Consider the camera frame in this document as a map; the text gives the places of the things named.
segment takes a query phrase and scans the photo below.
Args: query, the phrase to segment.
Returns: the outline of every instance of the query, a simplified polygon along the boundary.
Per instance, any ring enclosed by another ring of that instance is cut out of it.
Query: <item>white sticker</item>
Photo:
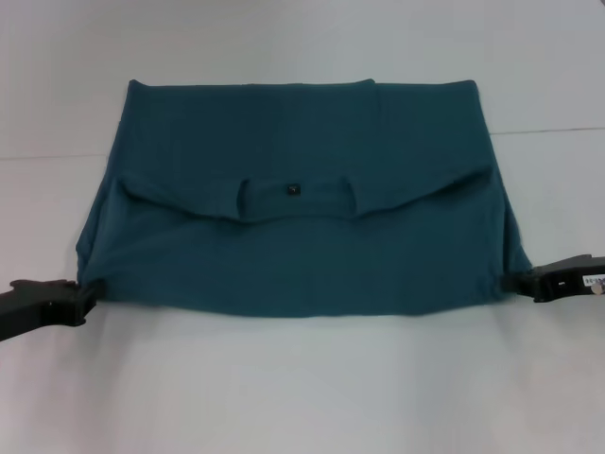
[[[592,274],[590,276],[582,276],[584,286],[590,287],[592,284],[605,284],[605,274]]]

